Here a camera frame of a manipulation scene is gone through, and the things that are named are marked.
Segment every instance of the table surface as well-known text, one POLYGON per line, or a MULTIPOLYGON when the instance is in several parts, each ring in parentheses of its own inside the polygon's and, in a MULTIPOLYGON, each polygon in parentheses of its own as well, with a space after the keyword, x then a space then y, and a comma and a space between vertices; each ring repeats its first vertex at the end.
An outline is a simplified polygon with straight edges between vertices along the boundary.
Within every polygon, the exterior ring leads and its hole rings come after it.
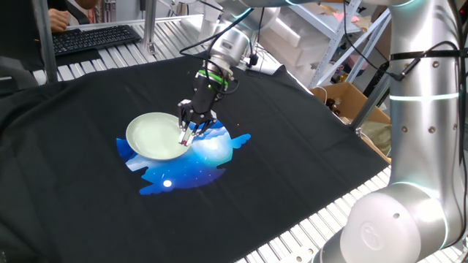
MULTIPOLYGON (((158 48, 156 55, 148 54, 144 48, 141 48, 139 43, 108 47, 99 50, 102 59, 59 66, 58 79, 59 81, 74 80, 92 72, 180 57, 181 55, 178 52, 180 49, 197 42, 202 19, 203 16, 200 15, 156 19, 154 37, 158 48)), ((144 20, 72 26, 69 29, 91 30, 120 24, 130 25, 143 38, 144 20)), ((204 50, 204 47, 199 46, 190 50, 190 52, 195 54, 204 50)), ((277 60, 268 53, 263 53, 263 57, 265 61, 277 63, 277 60)), ((40 85, 46 82, 45 73, 42 70, 32 73, 40 85)), ((310 215, 307 219, 255 249, 238 262, 274 263, 298 262, 299 260, 301 262, 310 262, 319 251, 319 248, 323 247, 325 242, 346 224, 351 207, 357 200, 372 191, 387 186, 390 180, 390 172, 391 167, 384 169, 362 186, 338 198, 318 213, 310 215)), ((421 262, 454 262, 460 255, 460 250, 450 247, 436 252, 421 262)))

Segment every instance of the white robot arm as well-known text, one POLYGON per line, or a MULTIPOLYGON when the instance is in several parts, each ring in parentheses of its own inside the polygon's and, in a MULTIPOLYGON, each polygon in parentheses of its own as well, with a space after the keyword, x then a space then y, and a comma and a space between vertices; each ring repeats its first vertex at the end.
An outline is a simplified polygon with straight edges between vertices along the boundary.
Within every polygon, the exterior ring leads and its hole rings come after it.
MULTIPOLYGON (((276 19, 275 7, 311 0, 218 2, 226 12, 217 33, 248 15, 215 39, 210 60, 197 76, 193 100, 179 104, 181 128, 190 122, 200 127, 189 136, 216 122, 211 107, 223 95, 217 91, 226 91, 225 80, 233 78, 230 67, 239 63, 259 25, 266 28, 276 19), (271 8, 252 11, 255 7, 271 8)), ((451 52, 460 49, 456 8, 448 0, 367 2, 390 8, 390 72, 404 78, 392 80, 390 89, 392 175, 388 187, 356 202, 347 225, 324 245, 314 263, 414 263, 458 241, 467 227, 459 172, 460 65, 451 52)), ((190 143, 185 138, 183 132, 181 143, 190 143)))

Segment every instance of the white bowl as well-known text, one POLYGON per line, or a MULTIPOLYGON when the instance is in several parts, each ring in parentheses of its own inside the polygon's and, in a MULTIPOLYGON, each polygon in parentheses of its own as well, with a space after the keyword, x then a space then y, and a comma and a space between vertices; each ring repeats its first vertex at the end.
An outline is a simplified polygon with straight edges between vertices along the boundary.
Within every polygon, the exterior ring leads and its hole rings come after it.
POLYGON ((180 134, 178 118, 166 113, 141 115, 127 127, 130 147, 141 156, 155 160, 171 160, 189 150, 178 143, 180 134))

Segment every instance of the hand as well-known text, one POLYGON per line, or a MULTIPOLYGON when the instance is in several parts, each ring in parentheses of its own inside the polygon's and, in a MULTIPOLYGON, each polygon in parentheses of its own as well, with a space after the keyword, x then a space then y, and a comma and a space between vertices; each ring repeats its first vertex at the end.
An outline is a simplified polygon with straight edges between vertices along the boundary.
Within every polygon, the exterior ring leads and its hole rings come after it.
POLYGON ((49 9, 50 29, 52 33, 61 33, 68 26, 68 11, 58 11, 57 9, 49 9))

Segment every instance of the keyboard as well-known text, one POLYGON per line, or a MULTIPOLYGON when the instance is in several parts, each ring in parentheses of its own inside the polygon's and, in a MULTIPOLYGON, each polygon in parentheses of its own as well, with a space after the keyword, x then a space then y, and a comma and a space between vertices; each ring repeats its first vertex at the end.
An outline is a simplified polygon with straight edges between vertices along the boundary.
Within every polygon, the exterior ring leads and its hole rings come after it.
POLYGON ((53 34, 53 51, 56 56, 90 49, 128 44, 141 39, 129 26, 112 26, 89 31, 74 29, 62 34, 53 34))

